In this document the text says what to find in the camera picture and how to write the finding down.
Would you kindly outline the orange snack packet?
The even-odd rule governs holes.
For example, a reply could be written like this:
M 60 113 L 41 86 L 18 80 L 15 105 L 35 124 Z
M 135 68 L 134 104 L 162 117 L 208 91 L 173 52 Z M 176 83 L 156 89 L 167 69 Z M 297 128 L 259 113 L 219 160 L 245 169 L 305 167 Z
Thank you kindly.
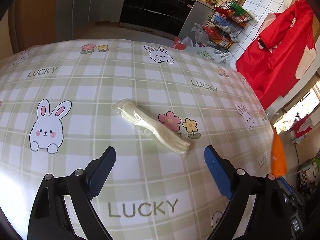
M 271 173 L 279 178 L 287 173 L 285 151 L 280 136 L 274 130 L 271 148 Z

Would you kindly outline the grey kitchen cabinets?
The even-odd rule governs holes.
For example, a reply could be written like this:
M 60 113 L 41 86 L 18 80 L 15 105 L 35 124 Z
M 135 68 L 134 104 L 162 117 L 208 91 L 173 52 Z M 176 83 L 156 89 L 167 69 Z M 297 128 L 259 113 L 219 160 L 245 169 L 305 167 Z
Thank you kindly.
M 56 0 L 56 40 L 76 38 L 99 21 L 120 22 L 124 0 Z

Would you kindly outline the wrapped white plastic fork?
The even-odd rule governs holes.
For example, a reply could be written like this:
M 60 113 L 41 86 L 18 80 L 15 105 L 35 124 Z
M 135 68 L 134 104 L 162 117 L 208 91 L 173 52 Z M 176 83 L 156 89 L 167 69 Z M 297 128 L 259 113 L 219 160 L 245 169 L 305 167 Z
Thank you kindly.
M 176 135 L 171 129 L 156 121 L 137 105 L 132 100 L 123 99 L 116 102 L 112 109 L 127 122 L 136 127 L 140 127 L 143 132 L 150 134 L 153 139 L 156 139 L 162 146 L 184 156 L 190 147 L 190 143 Z

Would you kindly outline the green plaid bunny tablecloth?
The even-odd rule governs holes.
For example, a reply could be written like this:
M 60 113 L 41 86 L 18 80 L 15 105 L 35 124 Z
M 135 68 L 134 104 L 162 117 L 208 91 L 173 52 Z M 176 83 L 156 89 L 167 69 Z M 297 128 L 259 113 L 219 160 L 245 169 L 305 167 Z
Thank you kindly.
M 115 113 L 123 99 L 189 142 L 188 152 Z M 68 176 L 109 146 L 116 163 L 92 203 L 114 239 L 206 239 L 227 199 L 204 149 L 263 177 L 272 140 L 241 74 L 176 49 L 79 40 L 1 59 L 1 208 L 23 239 L 42 178 Z

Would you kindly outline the red hanging apron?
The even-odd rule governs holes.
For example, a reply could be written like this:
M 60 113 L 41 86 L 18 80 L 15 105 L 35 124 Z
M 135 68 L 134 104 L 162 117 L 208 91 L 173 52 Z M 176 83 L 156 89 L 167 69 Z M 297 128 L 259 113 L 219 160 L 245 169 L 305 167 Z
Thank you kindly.
M 313 10 L 297 0 L 281 13 L 269 13 L 256 38 L 236 61 L 263 109 L 284 97 L 313 63 L 317 51 Z

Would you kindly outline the white shopping bag on floor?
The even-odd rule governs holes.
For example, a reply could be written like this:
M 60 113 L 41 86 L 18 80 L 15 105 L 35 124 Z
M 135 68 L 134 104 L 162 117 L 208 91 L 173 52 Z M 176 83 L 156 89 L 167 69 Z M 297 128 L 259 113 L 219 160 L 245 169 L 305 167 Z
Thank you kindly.
M 204 59 L 208 59 L 216 63 L 221 63 L 223 61 L 226 61 L 230 56 L 229 52 L 223 53 L 220 50 L 212 47 L 188 47 L 188 48 L 185 48 L 184 51 L 190 54 L 198 55 Z

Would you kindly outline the black oven stove unit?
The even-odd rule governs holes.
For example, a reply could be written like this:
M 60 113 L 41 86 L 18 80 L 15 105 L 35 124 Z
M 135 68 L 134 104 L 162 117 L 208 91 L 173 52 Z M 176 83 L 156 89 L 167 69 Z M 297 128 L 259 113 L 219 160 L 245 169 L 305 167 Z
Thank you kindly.
M 178 36 L 196 0 L 124 0 L 120 23 Z

